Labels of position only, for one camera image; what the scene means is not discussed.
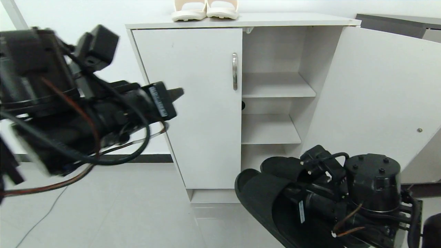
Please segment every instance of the white cabinet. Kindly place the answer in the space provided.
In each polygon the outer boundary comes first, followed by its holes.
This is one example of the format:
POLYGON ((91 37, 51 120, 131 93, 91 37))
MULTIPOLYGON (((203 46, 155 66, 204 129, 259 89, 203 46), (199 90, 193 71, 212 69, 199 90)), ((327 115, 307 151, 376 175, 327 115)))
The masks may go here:
POLYGON ((240 173, 242 29, 134 30, 149 82, 182 87, 168 139, 187 188, 234 188, 240 173), (234 89, 233 71, 237 71, 234 89))
POLYGON ((319 143, 407 166, 441 125, 440 55, 439 43, 345 27, 303 150, 319 143))
POLYGON ((192 202, 237 202, 240 170, 317 144, 409 163, 441 126, 441 44, 357 25, 314 13, 126 25, 149 82, 185 89, 167 135, 192 202))

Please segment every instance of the open cabinet door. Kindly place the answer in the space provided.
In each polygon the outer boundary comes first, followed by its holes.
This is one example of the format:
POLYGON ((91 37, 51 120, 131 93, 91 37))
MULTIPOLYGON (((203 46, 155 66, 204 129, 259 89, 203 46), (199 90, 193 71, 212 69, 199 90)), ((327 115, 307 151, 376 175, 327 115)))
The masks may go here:
POLYGON ((440 126, 441 44, 345 27, 302 152, 385 154, 403 170, 440 126))

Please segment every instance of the slipper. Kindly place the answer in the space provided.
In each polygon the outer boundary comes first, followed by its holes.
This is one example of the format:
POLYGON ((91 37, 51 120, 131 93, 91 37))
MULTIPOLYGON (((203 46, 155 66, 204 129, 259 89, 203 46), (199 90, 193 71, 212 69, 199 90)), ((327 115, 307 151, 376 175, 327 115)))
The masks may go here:
POLYGON ((175 12, 172 13, 172 20, 188 21, 188 20, 202 20, 207 17, 207 3, 205 0, 175 0, 175 12), (204 7, 201 9, 183 10, 185 4, 188 3, 202 3, 204 7))
POLYGON ((206 0, 207 5, 207 16, 208 17, 219 17, 219 18, 231 18, 236 20, 239 17, 238 12, 238 2, 237 0, 206 0), (224 6, 225 3, 230 3, 233 5, 232 7, 218 7, 224 6))

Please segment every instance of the cabinet handle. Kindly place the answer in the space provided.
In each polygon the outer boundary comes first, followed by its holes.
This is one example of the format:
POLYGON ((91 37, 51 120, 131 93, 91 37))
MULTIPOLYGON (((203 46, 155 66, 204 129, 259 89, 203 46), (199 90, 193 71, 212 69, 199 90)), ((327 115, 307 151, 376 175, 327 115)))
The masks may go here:
POLYGON ((237 90, 237 53, 233 53, 233 90, 237 90))

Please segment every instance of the baseboard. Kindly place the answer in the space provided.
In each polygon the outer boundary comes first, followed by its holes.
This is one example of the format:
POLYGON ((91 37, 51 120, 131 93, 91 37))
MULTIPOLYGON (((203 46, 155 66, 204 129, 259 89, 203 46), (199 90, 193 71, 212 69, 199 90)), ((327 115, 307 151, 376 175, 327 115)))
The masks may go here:
MULTIPOLYGON (((16 154, 15 155, 20 162, 31 162, 26 154, 16 154)), ((119 159, 127 155, 115 154, 115 155, 103 155, 102 157, 106 159, 119 159)), ((170 154, 142 154, 137 156, 135 159, 129 163, 173 163, 172 156, 170 154)))

